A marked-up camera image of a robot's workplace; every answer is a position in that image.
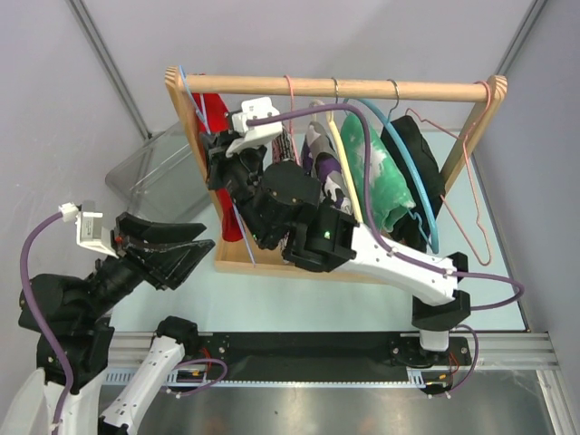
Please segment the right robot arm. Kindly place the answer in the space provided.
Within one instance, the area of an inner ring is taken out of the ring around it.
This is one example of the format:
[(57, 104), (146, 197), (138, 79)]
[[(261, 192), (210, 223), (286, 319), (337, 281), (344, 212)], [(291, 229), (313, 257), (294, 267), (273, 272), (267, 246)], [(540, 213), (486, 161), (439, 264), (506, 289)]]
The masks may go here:
[(420, 357), (440, 363), (450, 354), (450, 331), (471, 313), (469, 295), (458, 289), (468, 265), (464, 254), (430, 256), (389, 241), (318, 199), (320, 182), (296, 163), (286, 159), (265, 166), (264, 143), (232, 152), (241, 140), (233, 131), (203, 133), (200, 139), (208, 188), (228, 193), (252, 247), (277, 250), (307, 272), (367, 276), (410, 293)]

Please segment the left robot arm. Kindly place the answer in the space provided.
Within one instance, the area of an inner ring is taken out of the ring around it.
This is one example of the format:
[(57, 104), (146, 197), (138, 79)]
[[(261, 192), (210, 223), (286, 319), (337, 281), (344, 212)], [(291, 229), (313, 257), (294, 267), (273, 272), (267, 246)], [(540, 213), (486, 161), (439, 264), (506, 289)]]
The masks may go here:
[[(79, 247), (101, 258), (86, 277), (31, 275), (29, 256), (41, 230), (63, 221), (76, 226)], [(35, 377), (51, 434), (135, 434), (161, 387), (181, 364), (212, 360), (203, 352), (198, 327), (170, 316), (159, 323), (144, 361), (119, 397), (98, 408), (114, 328), (109, 311), (140, 284), (179, 288), (214, 242), (200, 223), (157, 223), (123, 213), (115, 227), (102, 214), (66, 203), (34, 229), (20, 254), (19, 325), (39, 333)]]

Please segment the light blue wire hanger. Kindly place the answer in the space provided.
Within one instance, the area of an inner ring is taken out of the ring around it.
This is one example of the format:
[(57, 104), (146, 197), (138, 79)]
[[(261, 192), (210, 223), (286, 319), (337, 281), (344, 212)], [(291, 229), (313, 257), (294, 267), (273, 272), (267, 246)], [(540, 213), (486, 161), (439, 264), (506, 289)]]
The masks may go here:
[[(189, 85), (187, 84), (186, 74), (185, 74), (185, 72), (183, 70), (183, 67), (181, 65), (179, 65), (179, 74), (180, 74), (180, 77), (181, 77), (182, 82), (184, 84), (184, 87), (185, 87), (185, 89), (187, 91), (187, 95), (190, 98), (190, 101), (192, 102), (192, 104), (194, 106), (194, 112), (196, 113), (196, 117), (204, 125), (205, 132), (210, 132), (210, 124), (209, 124), (209, 121), (208, 121), (207, 106), (205, 104), (205, 97), (204, 97), (204, 95), (201, 94), (199, 96), (200, 105), (198, 105), (197, 102), (196, 102), (196, 100), (195, 100), (195, 98), (192, 95), (192, 92), (190, 91)], [(246, 250), (247, 250), (248, 256), (250, 258), (250, 261), (251, 261), (252, 265), (255, 266), (256, 265), (255, 256), (254, 256), (254, 253), (252, 251), (252, 248), (249, 245), (249, 241), (248, 241), (248, 238), (247, 238), (247, 232), (246, 232), (246, 229), (245, 229), (245, 227), (243, 225), (243, 222), (242, 222), (242, 219), (240, 217), (240, 214), (239, 214), (239, 212), (237, 210), (236, 205), (232, 202), (232, 200), (230, 200), (230, 204), (231, 204), (232, 212), (235, 215), (235, 219), (236, 219), (236, 222), (237, 222), (238, 230), (239, 230), (240, 235), (242, 236), (242, 238), (244, 240), (244, 243), (246, 245)]]

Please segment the red trousers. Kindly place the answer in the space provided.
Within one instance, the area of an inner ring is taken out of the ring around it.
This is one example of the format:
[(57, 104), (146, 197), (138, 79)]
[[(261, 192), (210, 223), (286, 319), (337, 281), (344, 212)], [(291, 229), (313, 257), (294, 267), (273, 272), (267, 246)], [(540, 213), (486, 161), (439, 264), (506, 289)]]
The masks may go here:
[[(198, 105), (200, 105), (199, 93), (192, 93)], [(226, 113), (227, 106), (217, 93), (203, 94), (205, 97), (205, 104), (207, 106), (208, 121), (210, 124), (210, 132), (218, 133), (228, 130), (228, 123)], [(198, 130), (205, 132), (205, 127), (197, 118)], [(221, 215), (221, 236), (226, 242), (237, 242), (242, 239), (237, 227), (235, 215), (232, 212), (230, 204), (230, 196), (224, 188), (216, 191)]]

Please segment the black white print trousers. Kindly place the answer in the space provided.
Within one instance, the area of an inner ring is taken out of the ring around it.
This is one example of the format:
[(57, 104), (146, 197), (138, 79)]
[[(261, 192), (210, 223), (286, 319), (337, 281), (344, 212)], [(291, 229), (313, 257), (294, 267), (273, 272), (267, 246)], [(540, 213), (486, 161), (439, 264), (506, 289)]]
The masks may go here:
[(272, 162), (292, 161), (299, 164), (298, 153), (286, 127), (272, 140)]

